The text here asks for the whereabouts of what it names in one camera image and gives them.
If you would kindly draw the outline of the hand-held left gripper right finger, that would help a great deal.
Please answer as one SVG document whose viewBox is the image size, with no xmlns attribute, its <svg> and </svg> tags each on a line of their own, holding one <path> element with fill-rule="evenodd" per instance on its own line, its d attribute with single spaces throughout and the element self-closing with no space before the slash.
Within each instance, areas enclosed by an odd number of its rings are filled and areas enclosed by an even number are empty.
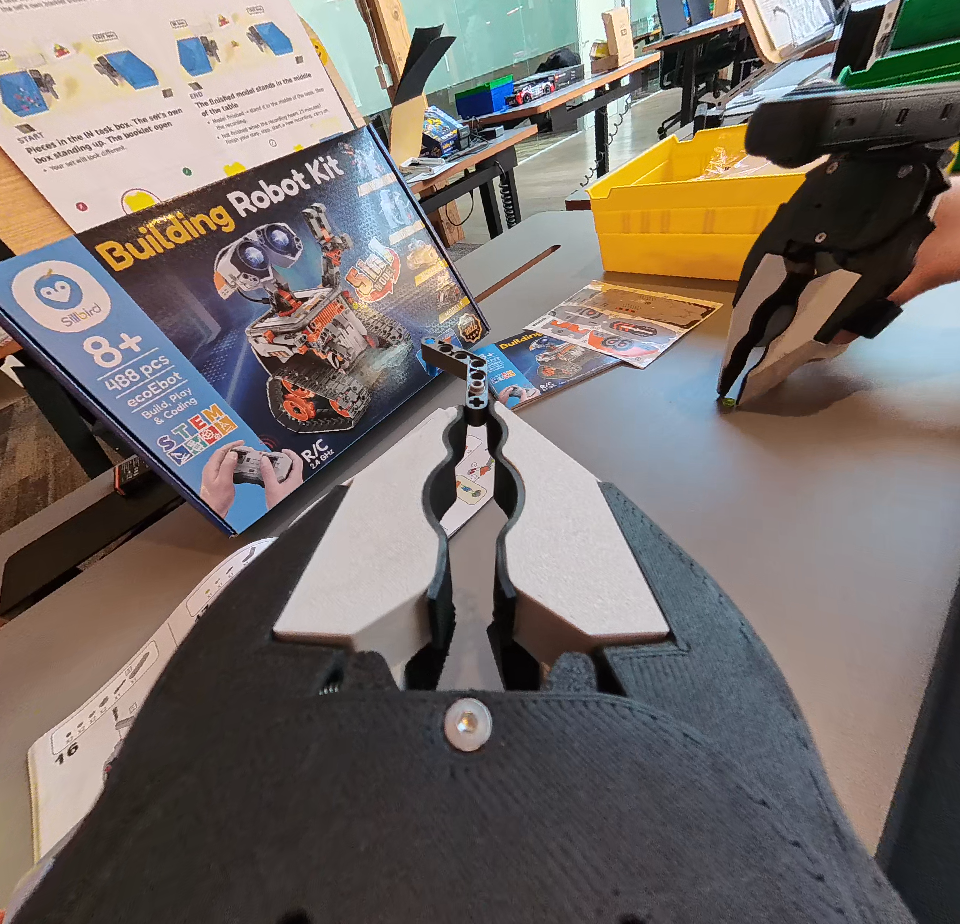
<svg viewBox="0 0 960 924">
<path fill-rule="evenodd" d="M 489 406 L 496 541 L 488 628 L 502 680 L 568 652 L 664 642 L 670 630 L 601 482 L 500 403 Z"/>
</svg>

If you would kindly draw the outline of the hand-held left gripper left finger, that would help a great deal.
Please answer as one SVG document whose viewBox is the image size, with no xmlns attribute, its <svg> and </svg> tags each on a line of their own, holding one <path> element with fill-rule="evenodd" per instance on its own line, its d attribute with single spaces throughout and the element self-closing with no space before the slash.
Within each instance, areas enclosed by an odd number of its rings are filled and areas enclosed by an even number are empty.
<svg viewBox="0 0 960 924">
<path fill-rule="evenodd" d="M 354 476 L 273 632 L 379 653 L 402 687 L 435 688 L 455 626 L 449 537 L 460 407 L 435 412 Z"/>
</svg>

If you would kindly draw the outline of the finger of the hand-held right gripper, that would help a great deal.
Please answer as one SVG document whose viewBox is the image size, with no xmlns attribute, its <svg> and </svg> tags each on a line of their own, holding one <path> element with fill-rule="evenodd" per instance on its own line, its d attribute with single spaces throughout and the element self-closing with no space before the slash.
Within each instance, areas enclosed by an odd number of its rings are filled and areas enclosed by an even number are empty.
<svg viewBox="0 0 960 924">
<path fill-rule="evenodd" d="M 734 398 L 730 391 L 747 366 L 751 352 L 761 344 L 775 312 L 782 307 L 792 320 L 796 304 L 786 305 L 790 274 L 782 256 L 765 255 L 733 308 L 717 394 L 726 404 L 752 401 L 784 380 L 797 368 L 797 349 L 769 345 L 762 360 L 743 378 Z"/>
<path fill-rule="evenodd" d="M 798 297 L 792 322 L 768 343 L 762 360 L 743 379 L 738 404 L 763 396 L 810 361 L 832 359 L 843 353 L 830 349 L 830 338 L 821 341 L 816 335 L 859 278 L 851 271 L 832 271 L 810 282 Z"/>
</svg>

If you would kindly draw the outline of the dark grey angled building beam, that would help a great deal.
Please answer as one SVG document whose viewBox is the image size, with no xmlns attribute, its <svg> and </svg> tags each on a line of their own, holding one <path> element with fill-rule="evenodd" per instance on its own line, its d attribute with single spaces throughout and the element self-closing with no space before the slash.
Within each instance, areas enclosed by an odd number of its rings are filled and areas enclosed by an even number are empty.
<svg viewBox="0 0 960 924">
<path fill-rule="evenodd" d="M 465 382 L 465 422 L 470 426 L 486 426 L 490 413 L 486 358 L 445 341 L 437 341 L 434 347 L 420 345 L 420 350 L 428 367 L 443 370 Z"/>
</svg>

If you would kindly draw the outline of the person's right hand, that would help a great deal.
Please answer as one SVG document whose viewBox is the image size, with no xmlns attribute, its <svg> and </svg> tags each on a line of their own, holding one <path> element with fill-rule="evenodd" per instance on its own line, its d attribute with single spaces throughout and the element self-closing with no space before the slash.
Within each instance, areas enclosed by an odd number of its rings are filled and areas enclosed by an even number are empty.
<svg viewBox="0 0 960 924">
<path fill-rule="evenodd" d="M 934 229 L 918 248 L 915 265 L 889 296 L 903 306 L 918 295 L 959 281 L 959 178 L 940 196 L 933 214 Z"/>
</svg>

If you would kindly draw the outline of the clear plastic bags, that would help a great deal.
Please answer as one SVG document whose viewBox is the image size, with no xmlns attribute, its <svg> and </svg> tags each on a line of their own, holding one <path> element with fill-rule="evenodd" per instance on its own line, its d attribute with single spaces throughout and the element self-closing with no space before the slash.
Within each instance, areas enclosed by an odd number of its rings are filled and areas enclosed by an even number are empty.
<svg viewBox="0 0 960 924">
<path fill-rule="evenodd" d="M 747 178 L 762 172 L 767 163 L 761 157 L 747 154 L 743 148 L 727 149 L 718 146 L 714 149 L 702 173 L 695 180 Z"/>
</svg>

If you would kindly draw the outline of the black box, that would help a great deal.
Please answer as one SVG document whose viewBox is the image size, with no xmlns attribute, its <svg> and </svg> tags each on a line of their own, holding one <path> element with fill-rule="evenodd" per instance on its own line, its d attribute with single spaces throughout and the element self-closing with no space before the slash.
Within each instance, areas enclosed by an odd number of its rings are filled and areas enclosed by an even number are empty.
<svg viewBox="0 0 960 924">
<path fill-rule="evenodd" d="M 869 69 L 890 47 L 905 0 L 847 0 L 831 77 Z"/>
</svg>

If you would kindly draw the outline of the small blue booklet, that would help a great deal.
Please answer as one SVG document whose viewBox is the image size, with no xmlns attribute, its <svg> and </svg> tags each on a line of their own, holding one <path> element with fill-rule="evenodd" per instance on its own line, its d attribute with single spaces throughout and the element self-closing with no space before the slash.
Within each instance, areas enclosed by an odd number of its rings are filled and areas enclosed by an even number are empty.
<svg viewBox="0 0 960 924">
<path fill-rule="evenodd" d="M 620 360 L 536 330 L 522 330 L 474 353 L 486 359 L 490 395 L 517 409 L 617 366 Z"/>
</svg>

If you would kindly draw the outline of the green plastic bin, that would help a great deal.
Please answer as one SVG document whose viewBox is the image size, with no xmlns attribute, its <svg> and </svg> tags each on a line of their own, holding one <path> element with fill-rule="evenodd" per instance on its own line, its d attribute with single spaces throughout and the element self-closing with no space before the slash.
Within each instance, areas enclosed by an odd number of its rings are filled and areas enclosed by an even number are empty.
<svg viewBox="0 0 960 924">
<path fill-rule="evenodd" d="M 888 52 L 870 67 L 836 73 L 855 90 L 957 81 L 959 0 L 905 0 Z"/>
</svg>

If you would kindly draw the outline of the wooden board with paper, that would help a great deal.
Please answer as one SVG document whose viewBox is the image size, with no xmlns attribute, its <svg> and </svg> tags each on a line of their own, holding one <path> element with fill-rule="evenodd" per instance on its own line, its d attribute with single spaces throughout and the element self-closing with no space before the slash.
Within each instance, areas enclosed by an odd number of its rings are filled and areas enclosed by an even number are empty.
<svg viewBox="0 0 960 924">
<path fill-rule="evenodd" d="M 825 42 L 837 25 L 833 0 L 737 0 L 759 57 L 769 65 Z"/>
</svg>

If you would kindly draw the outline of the small cardboard box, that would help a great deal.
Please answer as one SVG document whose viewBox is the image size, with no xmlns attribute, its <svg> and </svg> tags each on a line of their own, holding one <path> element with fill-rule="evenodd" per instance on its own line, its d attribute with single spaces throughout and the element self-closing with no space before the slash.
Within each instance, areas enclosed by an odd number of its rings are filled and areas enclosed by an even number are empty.
<svg viewBox="0 0 960 924">
<path fill-rule="evenodd" d="M 630 10 L 620 6 L 602 13 L 606 32 L 606 68 L 624 66 L 636 57 Z"/>
</svg>

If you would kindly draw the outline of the wooden top table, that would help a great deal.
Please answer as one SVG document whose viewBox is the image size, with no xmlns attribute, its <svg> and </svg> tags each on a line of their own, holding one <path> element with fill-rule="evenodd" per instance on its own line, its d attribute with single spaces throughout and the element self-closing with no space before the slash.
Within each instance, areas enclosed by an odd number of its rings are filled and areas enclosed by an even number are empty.
<svg viewBox="0 0 960 924">
<path fill-rule="evenodd" d="M 519 162 L 517 146 L 536 132 L 534 125 L 522 126 L 482 142 L 479 149 L 457 161 L 445 162 L 435 173 L 411 178 L 408 186 L 419 198 L 443 245 L 465 239 L 462 224 L 466 219 L 450 216 L 448 208 L 474 190 L 479 190 L 490 237 L 503 234 L 522 221 L 515 175 Z"/>
</svg>

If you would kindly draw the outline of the open instruction booklet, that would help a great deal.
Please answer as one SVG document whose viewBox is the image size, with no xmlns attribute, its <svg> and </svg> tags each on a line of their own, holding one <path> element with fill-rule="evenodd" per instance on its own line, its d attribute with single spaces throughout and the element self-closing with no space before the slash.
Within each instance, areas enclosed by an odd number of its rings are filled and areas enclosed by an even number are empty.
<svg viewBox="0 0 960 924">
<path fill-rule="evenodd" d="M 50 854 L 93 807 L 138 709 L 174 652 L 224 588 L 273 541 L 252 542 L 224 558 L 126 666 L 30 748 L 35 859 Z"/>
</svg>

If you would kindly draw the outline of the green and blue bin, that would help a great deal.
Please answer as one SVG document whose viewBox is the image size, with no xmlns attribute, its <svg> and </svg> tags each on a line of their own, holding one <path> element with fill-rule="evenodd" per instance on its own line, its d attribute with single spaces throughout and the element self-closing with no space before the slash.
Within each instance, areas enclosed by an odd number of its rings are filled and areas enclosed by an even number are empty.
<svg viewBox="0 0 960 924">
<path fill-rule="evenodd" d="M 458 116 L 472 120 L 488 114 L 498 114 L 508 105 L 514 94 L 514 77 L 511 74 L 495 78 L 480 85 L 455 93 Z"/>
</svg>

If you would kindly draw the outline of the white instruction sheet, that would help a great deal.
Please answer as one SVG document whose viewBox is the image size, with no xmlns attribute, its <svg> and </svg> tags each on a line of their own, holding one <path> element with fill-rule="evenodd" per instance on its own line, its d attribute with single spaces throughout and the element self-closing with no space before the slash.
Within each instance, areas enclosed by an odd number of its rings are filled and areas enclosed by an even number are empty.
<svg viewBox="0 0 960 924">
<path fill-rule="evenodd" d="M 352 131 L 290 0 L 1 0 L 2 148 L 72 232 Z"/>
</svg>

